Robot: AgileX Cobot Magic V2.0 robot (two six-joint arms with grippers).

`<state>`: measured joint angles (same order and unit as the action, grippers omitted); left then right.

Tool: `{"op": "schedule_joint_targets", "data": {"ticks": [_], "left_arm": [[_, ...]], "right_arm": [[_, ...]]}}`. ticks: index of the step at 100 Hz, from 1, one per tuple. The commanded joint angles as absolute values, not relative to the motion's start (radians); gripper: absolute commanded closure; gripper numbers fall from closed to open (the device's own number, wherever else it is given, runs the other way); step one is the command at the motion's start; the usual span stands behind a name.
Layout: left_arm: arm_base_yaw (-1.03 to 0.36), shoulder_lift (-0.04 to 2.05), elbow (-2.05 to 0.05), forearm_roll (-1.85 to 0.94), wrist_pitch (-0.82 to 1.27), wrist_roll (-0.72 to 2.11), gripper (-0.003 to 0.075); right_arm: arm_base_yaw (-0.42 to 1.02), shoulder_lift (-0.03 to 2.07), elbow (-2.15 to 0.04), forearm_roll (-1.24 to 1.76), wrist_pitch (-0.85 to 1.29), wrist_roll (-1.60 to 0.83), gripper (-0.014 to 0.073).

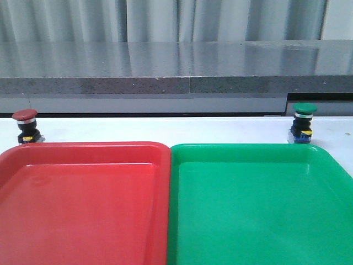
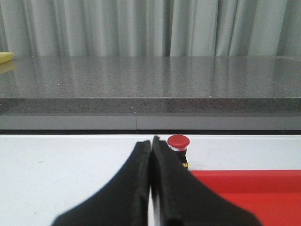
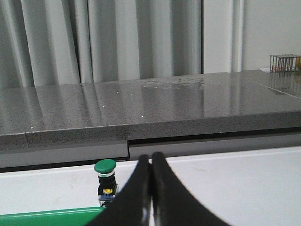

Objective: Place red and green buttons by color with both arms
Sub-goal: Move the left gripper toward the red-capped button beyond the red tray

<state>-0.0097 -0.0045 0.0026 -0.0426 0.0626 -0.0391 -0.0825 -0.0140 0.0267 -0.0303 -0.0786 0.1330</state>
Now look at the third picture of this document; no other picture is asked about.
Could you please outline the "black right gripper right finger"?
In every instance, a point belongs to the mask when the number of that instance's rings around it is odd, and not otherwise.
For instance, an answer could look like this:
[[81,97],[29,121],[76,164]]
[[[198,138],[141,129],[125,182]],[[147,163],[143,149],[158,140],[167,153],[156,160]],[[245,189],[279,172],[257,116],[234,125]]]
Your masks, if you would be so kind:
[[155,225],[227,226],[181,183],[161,152],[152,154],[152,186]]

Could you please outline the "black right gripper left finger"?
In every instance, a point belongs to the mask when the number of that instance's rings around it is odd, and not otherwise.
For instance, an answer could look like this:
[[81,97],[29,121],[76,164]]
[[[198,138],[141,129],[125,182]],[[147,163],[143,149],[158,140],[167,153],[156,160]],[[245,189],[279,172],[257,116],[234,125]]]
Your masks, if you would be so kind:
[[88,226],[148,226],[150,222],[150,164],[141,155],[122,190]]

